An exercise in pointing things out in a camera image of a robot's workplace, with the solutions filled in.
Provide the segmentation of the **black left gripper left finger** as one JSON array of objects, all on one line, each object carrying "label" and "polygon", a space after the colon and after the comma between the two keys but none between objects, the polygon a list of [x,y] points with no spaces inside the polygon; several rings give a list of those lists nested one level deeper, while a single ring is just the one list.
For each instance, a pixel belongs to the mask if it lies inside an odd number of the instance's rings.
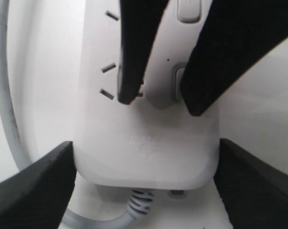
[{"label": "black left gripper left finger", "polygon": [[0,182],[0,229],[57,229],[75,187],[73,143],[62,142]]}]

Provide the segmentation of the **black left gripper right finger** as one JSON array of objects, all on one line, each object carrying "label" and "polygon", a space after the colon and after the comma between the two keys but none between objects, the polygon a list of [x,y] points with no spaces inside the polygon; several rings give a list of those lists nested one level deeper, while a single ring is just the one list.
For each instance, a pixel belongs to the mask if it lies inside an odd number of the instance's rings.
[{"label": "black left gripper right finger", "polygon": [[288,229],[288,174],[220,140],[214,182],[234,229]]}]

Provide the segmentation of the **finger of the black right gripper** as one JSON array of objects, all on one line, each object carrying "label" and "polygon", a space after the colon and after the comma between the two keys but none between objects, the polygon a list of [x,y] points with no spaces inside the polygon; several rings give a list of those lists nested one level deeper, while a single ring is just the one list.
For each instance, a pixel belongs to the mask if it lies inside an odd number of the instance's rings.
[{"label": "finger of the black right gripper", "polygon": [[167,0],[121,0],[120,76],[118,101],[131,104],[143,82],[152,46]]},{"label": "finger of the black right gripper", "polygon": [[189,113],[201,116],[286,38],[288,0],[214,0],[181,81]]}]

